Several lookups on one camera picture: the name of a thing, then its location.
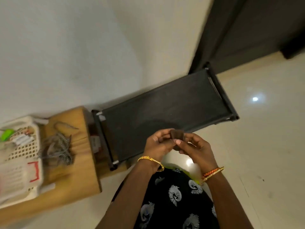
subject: bright green plastic item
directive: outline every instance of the bright green plastic item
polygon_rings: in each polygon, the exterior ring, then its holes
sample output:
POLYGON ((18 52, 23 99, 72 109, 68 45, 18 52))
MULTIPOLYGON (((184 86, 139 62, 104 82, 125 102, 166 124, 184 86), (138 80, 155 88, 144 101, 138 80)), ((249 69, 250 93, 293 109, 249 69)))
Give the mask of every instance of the bright green plastic item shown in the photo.
POLYGON ((4 133, 1 135, 1 140, 2 141, 6 141, 7 139, 9 139, 11 137, 11 135, 13 135, 15 133, 15 131, 13 129, 6 129, 4 131, 4 133))

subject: small brown object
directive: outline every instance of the small brown object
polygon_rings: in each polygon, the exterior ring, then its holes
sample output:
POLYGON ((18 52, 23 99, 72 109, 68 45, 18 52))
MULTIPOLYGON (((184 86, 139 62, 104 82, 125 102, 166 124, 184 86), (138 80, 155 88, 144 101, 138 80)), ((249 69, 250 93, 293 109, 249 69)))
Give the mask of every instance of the small brown object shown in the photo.
MULTIPOLYGON (((172 129, 170 130, 170 138, 185 141, 184 131, 181 129, 172 129)), ((175 145, 173 149, 176 151, 181 150, 180 147, 177 145, 175 145)))

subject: black garment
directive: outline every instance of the black garment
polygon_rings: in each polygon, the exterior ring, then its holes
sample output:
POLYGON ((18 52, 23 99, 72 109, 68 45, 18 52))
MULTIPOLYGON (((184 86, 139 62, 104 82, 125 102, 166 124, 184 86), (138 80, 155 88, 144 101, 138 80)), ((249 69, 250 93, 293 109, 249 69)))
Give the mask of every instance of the black garment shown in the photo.
POLYGON ((134 229, 219 228, 215 208, 200 185, 179 169, 155 173, 134 229))

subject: person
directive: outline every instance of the person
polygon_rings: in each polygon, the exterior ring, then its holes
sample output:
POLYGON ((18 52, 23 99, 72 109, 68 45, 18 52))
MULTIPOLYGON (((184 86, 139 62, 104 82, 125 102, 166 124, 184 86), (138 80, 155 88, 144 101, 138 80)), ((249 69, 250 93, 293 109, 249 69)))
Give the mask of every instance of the person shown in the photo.
MULTIPOLYGON (((170 130, 159 130, 150 136, 143 156, 161 162, 177 145, 180 154, 188 155, 199 165, 202 175, 218 168, 208 142, 194 133, 185 133, 185 141, 171 140, 170 130)), ((181 170, 157 172, 159 167, 153 160, 138 160, 96 229, 253 229, 222 172, 206 181, 212 202, 201 186, 181 170)))

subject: person's left hand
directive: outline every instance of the person's left hand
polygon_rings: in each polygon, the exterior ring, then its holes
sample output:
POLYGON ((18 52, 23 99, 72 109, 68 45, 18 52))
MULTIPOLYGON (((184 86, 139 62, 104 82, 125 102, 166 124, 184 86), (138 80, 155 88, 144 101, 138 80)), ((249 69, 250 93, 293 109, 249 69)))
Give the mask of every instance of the person's left hand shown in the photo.
MULTIPOLYGON (((173 128, 168 128, 156 131, 147 138, 143 156, 150 156, 161 162, 164 155, 169 153, 176 145, 175 142, 170 139, 170 130, 172 129, 173 128)), ((159 164, 154 161, 150 161, 149 164, 152 166, 153 173, 157 172, 159 164)))

